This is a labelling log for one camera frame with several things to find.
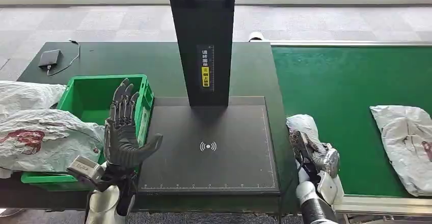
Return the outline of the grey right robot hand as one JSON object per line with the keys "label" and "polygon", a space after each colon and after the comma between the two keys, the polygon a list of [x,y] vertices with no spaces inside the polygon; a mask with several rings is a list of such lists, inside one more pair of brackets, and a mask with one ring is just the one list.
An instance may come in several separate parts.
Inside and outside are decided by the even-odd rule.
{"label": "grey right robot hand", "polygon": [[297,173],[300,183],[320,181],[320,172],[328,174],[331,178],[338,175],[339,152],[331,144],[321,142],[316,130],[289,129],[288,131],[289,141],[298,164]]}

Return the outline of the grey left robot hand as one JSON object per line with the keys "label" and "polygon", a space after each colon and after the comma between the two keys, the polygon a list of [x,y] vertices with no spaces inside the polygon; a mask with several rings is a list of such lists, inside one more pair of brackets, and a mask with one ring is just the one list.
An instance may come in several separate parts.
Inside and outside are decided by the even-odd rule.
{"label": "grey left robot hand", "polygon": [[134,113],[139,93],[132,93],[134,85],[128,78],[116,88],[110,112],[104,124],[104,156],[109,164],[134,168],[155,153],[163,142],[163,135],[155,134],[150,142],[139,146]]}

